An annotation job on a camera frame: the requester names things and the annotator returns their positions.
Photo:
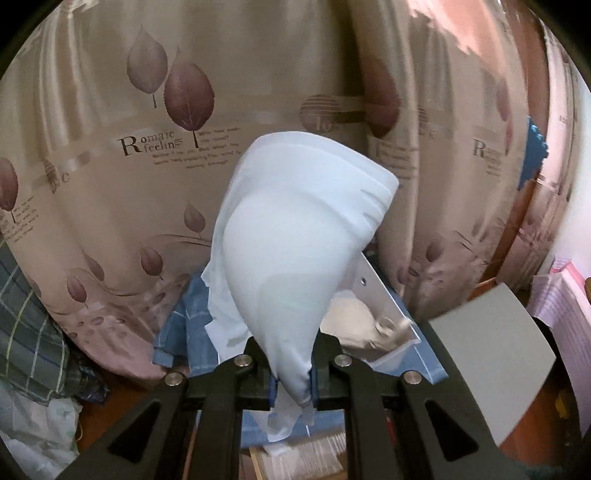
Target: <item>blue towel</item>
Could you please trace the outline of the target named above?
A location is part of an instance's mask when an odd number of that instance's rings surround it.
[[[402,300],[393,292],[392,296],[405,315],[410,317],[402,304]],[[165,367],[173,366],[177,357],[185,357],[189,363],[190,376],[202,375],[217,366],[217,352],[213,347],[205,326],[212,321],[207,309],[209,289],[195,274],[166,324],[154,340],[152,361]],[[400,375],[406,370],[416,370],[432,383],[447,378],[445,370],[437,360],[435,353],[427,343],[419,328],[415,329],[421,343],[414,345],[402,360],[402,364],[392,375]],[[296,422],[292,438],[307,437],[326,430],[342,428],[345,417],[342,410],[322,411],[314,415],[314,425],[306,426],[301,418]],[[269,443],[267,435],[261,431],[250,414],[242,418],[242,447],[264,445]]]

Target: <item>open box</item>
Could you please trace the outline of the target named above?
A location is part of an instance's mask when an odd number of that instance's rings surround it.
[[[398,368],[404,355],[413,345],[421,343],[414,329],[414,322],[398,307],[390,292],[370,265],[363,254],[341,282],[339,290],[352,290],[355,296],[365,303],[375,319],[385,316],[395,325],[403,325],[407,319],[410,324],[401,337],[401,342],[394,350],[384,354],[383,351],[347,348],[349,353],[365,360],[371,367],[383,373],[390,373]]]

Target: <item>white wall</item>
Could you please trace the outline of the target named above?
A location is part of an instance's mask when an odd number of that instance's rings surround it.
[[[548,271],[556,255],[573,260],[587,278],[591,277],[591,92],[580,74],[579,88],[582,103],[579,167],[563,223],[540,273]]]

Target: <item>plaid fabric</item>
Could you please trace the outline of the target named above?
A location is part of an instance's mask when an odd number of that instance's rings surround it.
[[[410,318],[402,300],[393,291],[391,293],[404,314]],[[209,289],[201,279],[201,274],[195,274],[154,340],[152,361],[155,364],[171,367],[178,356],[185,357],[189,362],[191,377],[203,375],[217,367],[217,352],[205,330],[205,326],[212,321],[207,309],[208,297]],[[390,373],[400,375],[406,370],[417,370],[431,383],[437,383],[446,378],[447,374],[420,329],[416,328],[416,331],[421,343],[414,345],[400,367]],[[314,425],[307,426],[300,417],[295,423],[291,438],[309,437],[315,433],[342,429],[344,424],[345,416],[342,410],[315,412]],[[255,419],[250,414],[243,415],[242,447],[267,443],[267,435],[261,431]]]
[[[0,378],[29,398],[47,403],[67,396],[81,373],[69,366],[61,330],[33,293],[4,239],[0,242]]]

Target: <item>metal screw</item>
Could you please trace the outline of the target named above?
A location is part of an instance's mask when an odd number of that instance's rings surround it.
[[[348,367],[350,364],[353,363],[353,359],[349,355],[342,353],[335,357],[335,363],[339,367]]]
[[[404,372],[404,375],[402,377],[404,381],[409,385],[418,385],[423,379],[423,376],[419,372],[415,372],[414,370]]]
[[[178,372],[172,372],[172,373],[166,375],[164,382],[169,387],[176,387],[177,385],[180,385],[181,383],[183,383],[183,378],[184,378],[183,374],[180,374]]]
[[[248,367],[252,363],[252,357],[242,353],[234,357],[234,363],[239,367]]]

